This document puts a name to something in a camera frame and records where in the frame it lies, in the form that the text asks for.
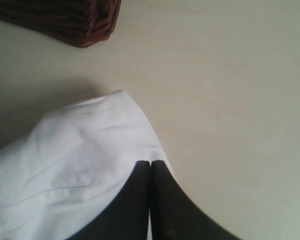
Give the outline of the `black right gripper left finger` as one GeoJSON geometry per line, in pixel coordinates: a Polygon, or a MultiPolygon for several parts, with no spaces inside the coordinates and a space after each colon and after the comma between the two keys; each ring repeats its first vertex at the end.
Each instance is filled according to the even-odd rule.
{"type": "Polygon", "coordinates": [[[150,163],[137,161],[110,204],[70,240],[146,240],[149,226],[150,163]]]}

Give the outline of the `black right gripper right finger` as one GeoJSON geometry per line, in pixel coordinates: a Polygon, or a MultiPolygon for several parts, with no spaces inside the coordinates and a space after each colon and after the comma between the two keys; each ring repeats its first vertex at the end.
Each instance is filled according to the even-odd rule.
{"type": "Polygon", "coordinates": [[[153,240],[237,240],[202,212],[162,160],[151,163],[150,219],[153,240]]]}

